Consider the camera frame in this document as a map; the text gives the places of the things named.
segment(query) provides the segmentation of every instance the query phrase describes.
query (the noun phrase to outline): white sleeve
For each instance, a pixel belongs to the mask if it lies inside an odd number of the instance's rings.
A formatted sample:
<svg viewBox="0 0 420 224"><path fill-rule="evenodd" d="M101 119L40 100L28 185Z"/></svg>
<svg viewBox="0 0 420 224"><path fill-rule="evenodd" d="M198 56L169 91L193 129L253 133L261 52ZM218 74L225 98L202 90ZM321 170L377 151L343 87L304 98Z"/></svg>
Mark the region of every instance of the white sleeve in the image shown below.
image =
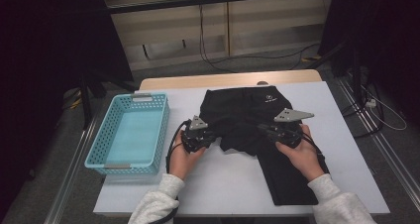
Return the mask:
<svg viewBox="0 0 420 224"><path fill-rule="evenodd" d="M146 193L132 213L129 224L146 224L167 216L179 205L175 198L184 186L177 176L164 173L158 189Z"/></svg>
<svg viewBox="0 0 420 224"><path fill-rule="evenodd" d="M315 178L308 186L319 202L313 206L317 224L375 223L359 198L354 193L342 192L329 174Z"/></svg>

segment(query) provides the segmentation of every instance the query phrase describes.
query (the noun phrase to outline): gray floor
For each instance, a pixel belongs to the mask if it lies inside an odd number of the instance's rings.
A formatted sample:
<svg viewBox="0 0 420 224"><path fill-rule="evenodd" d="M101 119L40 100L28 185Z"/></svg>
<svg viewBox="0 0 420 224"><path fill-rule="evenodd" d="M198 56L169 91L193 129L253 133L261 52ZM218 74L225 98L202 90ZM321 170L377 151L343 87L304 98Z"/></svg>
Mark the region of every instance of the gray floor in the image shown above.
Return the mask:
<svg viewBox="0 0 420 224"><path fill-rule="evenodd" d="M258 56L281 56L294 53L296 50L261 53ZM316 48L311 48L304 52L303 56L315 56ZM225 62L217 63L221 68L228 68L237 72L247 71L269 71L285 70L296 64L299 55L287 58L236 58ZM305 67L307 64L300 64L297 68ZM349 101L338 84L338 79L334 78L328 65L318 69L325 81L328 82L330 89L340 108L349 105ZM140 84L144 78L224 73L211 67L204 61L187 62L183 64L163 66L160 68L147 68L134 71L135 82ZM105 84L107 89L112 91L119 89L112 84ZM385 91L380 92L382 100L392 108L395 105L389 99ZM100 105L102 99L91 98L93 105ZM400 126L399 120L389 111L385 110L386 121L394 126ZM346 119L353 134L361 134L366 130L362 126L357 116ZM75 109L65 109L59 121L59 126L50 143L50 148L43 157L42 162L36 168L37 177L32 181L27 181L23 186L19 196L11 206L8 215L2 223L44 223L62 179L65 176L67 167L72 159L80 136L82 135L83 111L81 106ZM381 133L389 141L395 152L401 157L404 164L415 178L420 177L420 128L408 123L404 131L394 131L384 127ZM391 214L376 216L377 223L419 223L420 213L411 201L404 187L388 165L387 161L380 153L371 137L357 139L357 144L364 155L369 167L374 170L380 191L382 192ZM71 196L64 206L60 223L127 223L128 218L106 218L92 213L97 195L100 191L102 176L95 171L81 167L78 179L75 181ZM243 223L252 223L250 220L240 220ZM224 220L225 223L235 223L233 220ZM190 219L177 218L175 223L221 223L218 218L209 219ZM257 218L254 223L308 223L303 219L281 219L281 218Z"/></svg>

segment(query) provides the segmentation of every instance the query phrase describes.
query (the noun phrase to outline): blue plastic basket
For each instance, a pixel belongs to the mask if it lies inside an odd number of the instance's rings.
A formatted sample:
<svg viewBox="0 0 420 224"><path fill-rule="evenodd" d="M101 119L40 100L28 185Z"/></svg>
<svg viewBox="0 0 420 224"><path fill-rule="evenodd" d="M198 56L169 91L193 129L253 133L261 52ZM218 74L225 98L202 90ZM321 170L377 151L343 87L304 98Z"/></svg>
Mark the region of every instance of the blue plastic basket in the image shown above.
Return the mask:
<svg viewBox="0 0 420 224"><path fill-rule="evenodd" d="M158 173L168 118L165 93L115 96L85 166L102 174Z"/></svg>

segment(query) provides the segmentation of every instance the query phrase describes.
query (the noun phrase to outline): person's hand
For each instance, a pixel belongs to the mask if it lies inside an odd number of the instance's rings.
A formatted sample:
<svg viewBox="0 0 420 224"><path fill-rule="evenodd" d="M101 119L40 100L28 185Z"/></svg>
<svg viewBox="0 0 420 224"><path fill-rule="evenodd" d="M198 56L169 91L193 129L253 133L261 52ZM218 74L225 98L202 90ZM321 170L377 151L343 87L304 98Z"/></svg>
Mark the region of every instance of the person's hand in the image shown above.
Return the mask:
<svg viewBox="0 0 420 224"><path fill-rule="evenodd" d="M300 126L306 135L311 136L307 125L301 124ZM275 143L275 145L279 151L288 156L291 163L299 169L309 181L324 174L319 166L315 148L307 141L302 139L295 149L291 149L280 142Z"/></svg>
<svg viewBox="0 0 420 224"><path fill-rule="evenodd" d="M174 148L172 155L170 156L169 173L185 180L188 174L195 167L197 161L204 154L206 148L201 148L197 152L189 154L185 151L182 145L182 132L182 130L179 131L176 136L175 143L172 144L173 146L180 145Z"/></svg>

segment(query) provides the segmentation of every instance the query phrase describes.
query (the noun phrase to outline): person's arm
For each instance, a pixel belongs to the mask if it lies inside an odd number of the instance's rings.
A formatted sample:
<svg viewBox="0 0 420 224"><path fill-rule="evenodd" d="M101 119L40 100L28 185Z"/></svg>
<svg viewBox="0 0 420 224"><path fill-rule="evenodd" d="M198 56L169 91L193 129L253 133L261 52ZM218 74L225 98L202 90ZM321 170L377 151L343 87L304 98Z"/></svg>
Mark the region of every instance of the person's arm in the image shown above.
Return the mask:
<svg viewBox="0 0 420 224"><path fill-rule="evenodd" d="M301 125L302 131L310 136L309 127ZM315 220L324 223L375 223L368 210L354 193L342 192L329 174L319 166L315 148L302 140L295 149L282 143L275 144L287 155L291 163L309 180L318 205L313 206Z"/></svg>
<svg viewBox="0 0 420 224"><path fill-rule="evenodd" d="M157 190L149 191L136 207L130 217L130 224L146 224L166 217L179 202L175 200L179 191L185 186L184 180L204 154L205 148L189 154L183 148L178 133L173 152L170 156L169 173L164 173Z"/></svg>

